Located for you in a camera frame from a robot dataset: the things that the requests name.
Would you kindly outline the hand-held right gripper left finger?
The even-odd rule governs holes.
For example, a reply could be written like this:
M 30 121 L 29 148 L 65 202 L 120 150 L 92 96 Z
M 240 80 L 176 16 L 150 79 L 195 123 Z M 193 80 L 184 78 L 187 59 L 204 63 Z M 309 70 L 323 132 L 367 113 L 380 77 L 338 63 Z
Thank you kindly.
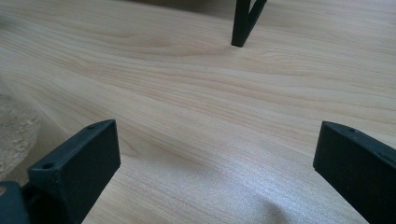
M 81 224 L 120 168 L 116 121 L 94 123 L 28 169 L 33 224 Z

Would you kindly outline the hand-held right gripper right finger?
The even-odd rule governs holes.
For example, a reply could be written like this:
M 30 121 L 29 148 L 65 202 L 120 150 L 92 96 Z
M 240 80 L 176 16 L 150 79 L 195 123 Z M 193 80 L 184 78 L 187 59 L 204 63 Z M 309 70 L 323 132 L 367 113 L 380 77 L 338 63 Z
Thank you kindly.
M 324 121 L 313 167 L 370 224 L 396 224 L 396 149 Z

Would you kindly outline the beige fuzzy round object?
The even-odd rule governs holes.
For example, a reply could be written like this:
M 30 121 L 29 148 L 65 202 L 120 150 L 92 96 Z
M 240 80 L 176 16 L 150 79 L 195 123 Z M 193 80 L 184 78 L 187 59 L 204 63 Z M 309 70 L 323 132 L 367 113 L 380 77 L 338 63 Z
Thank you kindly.
M 0 94 L 0 180 L 5 180 L 35 146 L 39 113 L 25 102 Z

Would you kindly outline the black stand leg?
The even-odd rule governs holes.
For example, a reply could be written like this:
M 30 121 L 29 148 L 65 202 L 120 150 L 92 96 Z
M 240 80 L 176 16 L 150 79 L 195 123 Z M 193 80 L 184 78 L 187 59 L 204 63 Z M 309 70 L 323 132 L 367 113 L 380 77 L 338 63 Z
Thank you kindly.
M 231 44 L 242 48 L 258 21 L 267 0 L 236 0 Z

